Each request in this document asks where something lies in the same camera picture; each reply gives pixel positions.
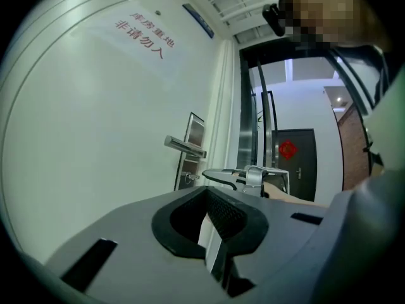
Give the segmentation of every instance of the blue sign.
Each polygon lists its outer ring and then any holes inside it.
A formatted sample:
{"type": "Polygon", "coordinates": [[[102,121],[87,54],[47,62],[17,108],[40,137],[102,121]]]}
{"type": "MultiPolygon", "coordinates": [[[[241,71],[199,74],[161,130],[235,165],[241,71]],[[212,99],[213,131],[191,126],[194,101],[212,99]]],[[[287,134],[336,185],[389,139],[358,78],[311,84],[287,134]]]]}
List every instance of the blue sign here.
{"type": "Polygon", "coordinates": [[[207,32],[210,38],[214,37],[214,31],[211,29],[210,26],[205,22],[205,20],[200,16],[200,14],[191,6],[191,4],[186,3],[183,4],[183,7],[194,17],[195,20],[198,21],[200,26],[207,32]]]}

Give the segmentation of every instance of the slatted ceiling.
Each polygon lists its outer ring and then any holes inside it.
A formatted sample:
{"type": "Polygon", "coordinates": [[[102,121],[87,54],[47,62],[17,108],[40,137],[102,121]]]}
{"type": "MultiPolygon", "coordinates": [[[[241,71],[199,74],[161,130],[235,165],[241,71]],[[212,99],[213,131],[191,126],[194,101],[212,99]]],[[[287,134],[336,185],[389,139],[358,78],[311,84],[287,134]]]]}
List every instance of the slatted ceiling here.
{"type": "Polygon", "coordinates": [[[229,26],[229,29],[240,44],[262,42],[276,38],[272,29],[261,16],[266,3],[277,3],[278,0],[208,0],[218,10],[218,17],[229,26]]]}

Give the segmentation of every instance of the dark gray door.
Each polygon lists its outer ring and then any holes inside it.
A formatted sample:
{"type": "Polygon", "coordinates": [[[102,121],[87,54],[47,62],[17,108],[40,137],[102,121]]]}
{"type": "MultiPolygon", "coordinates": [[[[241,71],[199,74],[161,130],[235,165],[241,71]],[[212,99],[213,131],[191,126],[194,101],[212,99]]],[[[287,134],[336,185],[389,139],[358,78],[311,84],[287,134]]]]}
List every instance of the dark gray door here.
{"type": "Polygon", "coordinates": [[[278,167],[290,174],[290,194],[302,200],[314,201],[316,190],[314,130],[278,130],[278,145],[280,151],[278,167]]]}

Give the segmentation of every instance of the person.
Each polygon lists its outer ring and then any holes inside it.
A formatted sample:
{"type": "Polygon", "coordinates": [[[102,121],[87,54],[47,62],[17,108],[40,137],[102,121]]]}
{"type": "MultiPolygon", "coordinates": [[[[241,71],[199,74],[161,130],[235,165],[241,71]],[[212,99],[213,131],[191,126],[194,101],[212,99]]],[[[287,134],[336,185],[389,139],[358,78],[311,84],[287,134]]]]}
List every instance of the person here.
{"type": "Polygon", "coordinates": [[[328,43],[331,48],[371,45],[381,50],[375,103],[381,100],[402,61],[395,56],[392,39],[367,0],[279,0],[278,5],[285,33],[297,34],[302,41],[328,43]]]}

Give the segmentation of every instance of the wall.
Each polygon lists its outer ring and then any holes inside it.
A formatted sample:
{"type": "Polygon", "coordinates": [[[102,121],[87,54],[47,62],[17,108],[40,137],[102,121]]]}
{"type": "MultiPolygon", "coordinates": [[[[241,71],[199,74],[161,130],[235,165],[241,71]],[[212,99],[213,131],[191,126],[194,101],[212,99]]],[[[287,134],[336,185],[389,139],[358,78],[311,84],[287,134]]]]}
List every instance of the wall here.
{"type": "Polygon", "coordinates": [[[368,177],[368,157],[363,152],[366,138],[359,113],[352,105],[339,120],[344,156],[344,190],[353,189],[368,177]]]}
{"type": "MultiPolygon", "coordinates": [[[[329,80],[302,80],[267,85],[273,91],[278,129],[314,129],[318,171],[315,203],[329,205],[342,190],[343,163],[339,130],[323,86],[329,80]]],[[[261,87],[256,88],[258,112],[261,87]]],[[[260,125],[258,159],[263,159],[263,124],[260,125]]]]}
{"type": "Polygon", "coordinates": [[[84,29],[131,1],[44,0],[2,65],[2,216],[16,246],[40,262],[112,209],[172,191],[180,153],[163,141],[184,136],[191,111],[206,121],[209,155],[220,141],[216,164],[225,166],[237,112],[234,42],[210,39],[183,9],[190,0],[137,0],[161,10],[185,50],[178,74],[166,80],[84,29]],[[215,107],[214,96],[221,96],[215,107]]]}

